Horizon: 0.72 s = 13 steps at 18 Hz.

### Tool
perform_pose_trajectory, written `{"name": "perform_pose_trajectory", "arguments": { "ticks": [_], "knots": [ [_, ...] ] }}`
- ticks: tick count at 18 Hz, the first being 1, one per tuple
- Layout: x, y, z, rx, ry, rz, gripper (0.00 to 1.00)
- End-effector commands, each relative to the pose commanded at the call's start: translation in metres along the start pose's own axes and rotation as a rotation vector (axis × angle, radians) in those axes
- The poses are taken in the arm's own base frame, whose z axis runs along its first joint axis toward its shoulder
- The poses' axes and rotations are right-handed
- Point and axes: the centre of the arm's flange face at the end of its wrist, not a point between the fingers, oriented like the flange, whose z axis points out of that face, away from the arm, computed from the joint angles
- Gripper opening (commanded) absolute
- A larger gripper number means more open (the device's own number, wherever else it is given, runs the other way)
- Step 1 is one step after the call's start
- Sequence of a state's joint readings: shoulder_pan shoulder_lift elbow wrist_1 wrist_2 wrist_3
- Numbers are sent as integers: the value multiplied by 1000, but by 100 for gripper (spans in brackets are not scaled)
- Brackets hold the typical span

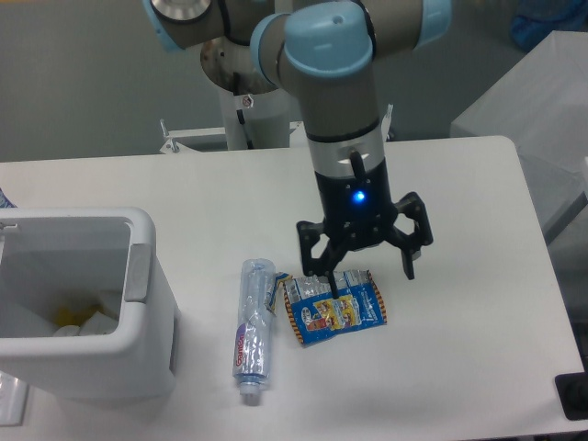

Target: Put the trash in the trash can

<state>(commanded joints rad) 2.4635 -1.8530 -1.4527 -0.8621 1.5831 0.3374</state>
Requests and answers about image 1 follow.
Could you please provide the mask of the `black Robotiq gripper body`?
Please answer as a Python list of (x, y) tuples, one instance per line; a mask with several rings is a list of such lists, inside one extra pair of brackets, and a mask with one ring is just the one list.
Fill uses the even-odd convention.
[(323, 208), (323, 233), (330, 252), (357, 251), (386, 242), (398, 244), (398, 211), (390, 196), (387, 165), (382, 162), (360, 181), (354, 176), (316, 174)]

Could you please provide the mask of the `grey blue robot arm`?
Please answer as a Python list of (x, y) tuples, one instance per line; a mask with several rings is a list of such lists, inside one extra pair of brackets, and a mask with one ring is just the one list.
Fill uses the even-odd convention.
[(350, 251), (390, 243), (403, 270), (433, 241), (415, 193), (390, 195), (373, 62), (414, 50), (448, 30), (448, 1), (302, 1), (277, 13), (271, 1), (147, 1), (159, 40), (184, 50), (224, 37), (251, 53), (263, 79), (295, 97), (324, 213), (300, 221), (302, 269), (334, 278)]

